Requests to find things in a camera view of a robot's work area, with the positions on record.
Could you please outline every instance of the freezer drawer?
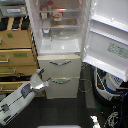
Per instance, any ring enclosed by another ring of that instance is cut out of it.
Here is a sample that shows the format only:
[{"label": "freezer drawer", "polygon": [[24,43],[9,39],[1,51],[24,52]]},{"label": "freezer drawer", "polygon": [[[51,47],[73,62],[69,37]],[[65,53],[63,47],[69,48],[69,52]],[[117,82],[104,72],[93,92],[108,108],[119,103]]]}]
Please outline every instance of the freezer drawer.
[{"label": "freezer drawer", "polygon": [[79,77],[81,59],[78,55],[46,55],[38,56],[44,78]]},{"label": "freezer drawer", "polygon": [[0,66],[35,65],[31,49],[0,50]]},{"label": "freezer drawer", "polygon": [[0,77],[6,76],[29,76],[36,71],[36,65],[33,66],[14,66],[14,67],[0,67]]},{"label": "freezer drawer", "polygon": [[0,49],[7,48],[31,48],[28,31],[0,31]]},{"label": "freezer drawer", "polygon": [[17,90],[24,82],[29,81],[0,82],[0,93],[11,93]]},{"label": "freezer drawer", "polygon": [[4,17],[23,17],[26,16],[26,7],[24,5],[19,6],[0,6]]},{"label": "freezer drawer", "polygon": [[47,99],[53,98],[76,98],[79,78],[52,79],[49,87],[45,90]]}]

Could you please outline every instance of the sticker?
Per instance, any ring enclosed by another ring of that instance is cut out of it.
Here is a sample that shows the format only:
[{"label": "sticker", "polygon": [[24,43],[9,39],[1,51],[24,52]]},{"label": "sticker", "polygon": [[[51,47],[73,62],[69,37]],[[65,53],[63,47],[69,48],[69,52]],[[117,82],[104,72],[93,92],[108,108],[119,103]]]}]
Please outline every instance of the sticker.
[{"label": "sticker", "polygon": [[0,55],[1,57],[5,57],[5,55]]},{"label": "sticker", "polygon": [[13,53],[15,58],[24,58],[27,57],[27,53]]},{"label": "sticker", "polygon": [[20,8],[20,14],[25,14],[26,15],[26,9],[25,7]]},{"label": "sticker", "polygon": [[124,59],[128,59],[128,50],[116,44],[110,43],[108,47],[108,52],[118,55]]},{"label": "sticker", "polygon": [[8,33],[7,36],[8,36],[8,38],[13,38],[12,33]]},{"label": "sticker", "polygon": [[20,9],[7,9],[8,13],[20,13]]},{"label": "sticker", "polygon": [[8,69],[13,69],[12,67],[8,68]]}]

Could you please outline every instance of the cabinet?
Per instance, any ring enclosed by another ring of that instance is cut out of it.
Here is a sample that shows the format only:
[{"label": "cabinet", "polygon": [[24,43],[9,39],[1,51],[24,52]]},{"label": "cabinet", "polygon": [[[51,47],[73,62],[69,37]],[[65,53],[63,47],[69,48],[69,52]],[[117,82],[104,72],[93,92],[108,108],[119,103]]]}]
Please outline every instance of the cabinet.
[{"label": "cabinet", "polygon": [[29,82],[38,63],[29,23],[24,30],[20,27],[12,30],[15,18],[5,19],[8,21],[7,29],[0,31],[0,93],[11,93],[25,81]]}]

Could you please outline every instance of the refrigerator shelf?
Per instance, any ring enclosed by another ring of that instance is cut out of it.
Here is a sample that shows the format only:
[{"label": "refrigerator shelf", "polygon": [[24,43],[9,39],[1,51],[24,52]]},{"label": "refrigerator shelf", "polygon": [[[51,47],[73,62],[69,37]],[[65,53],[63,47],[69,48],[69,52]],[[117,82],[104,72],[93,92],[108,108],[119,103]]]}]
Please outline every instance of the refrigerator shelf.
[{"label": "refrigerator shelf", "polygon": [[128,32],[128,25],[122,24],[114,19],[108,19],[100,15],[93,15],[91,19]]},{"label": "refrigerator shelf", "polygon": [[91,19],[128,32],[127,0],[93,0]]},{"label": "refrigerator shelf", "polygon": [[39,13],[49,13],[49,12],[79,12],[81,11],[79,8],[76,9],[56,9],[56,10],[52,10],[52,11],[39,11]]},{"label": "refrigerator shelf", "polygon": [[112,39],[112,40],[118,41],[118,42],[120,42],[120,43],[122,43],[122,44],[128,45],[128,41],[127,41],[127,40],[121,39],[121,38],[116,37],[116,36],[114,36],[114,35],[111,35],[111,34],[109,34],[109,33],[105,33],[105,32],[102,32],[102,31],[100,31],[100,30],[96,30],[96,29],[93,29],[93,28],[90,29],[90,31],[91,31],[91,32],[94,32],[94,33],[96,33],[96,34],[99,34],[99,35],[101,35],[101,36],[110,38],[110,39]]},{"label": "refrigerator shelf", "polygon": [[79,28],[79,24],[76,19],[63,19],[61,21],[54,21],[51,19],[42,21],[42,29],[47,28]]}]

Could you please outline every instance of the floor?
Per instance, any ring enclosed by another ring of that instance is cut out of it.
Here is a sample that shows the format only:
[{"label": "floor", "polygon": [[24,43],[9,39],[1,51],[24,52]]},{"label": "floor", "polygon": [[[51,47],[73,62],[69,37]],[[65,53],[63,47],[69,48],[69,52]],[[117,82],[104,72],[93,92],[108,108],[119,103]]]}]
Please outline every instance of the floor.
[{"label": "floor", "polygon": [[101,114],[100,104],[91,90],[91,67],[81,71],[80,89],[76,99],[34,98],[6,128],[37,128],[46,125],[79,125],[81,128],[93,128],[91,115],[98,117],[103,128],[105,118]]}]

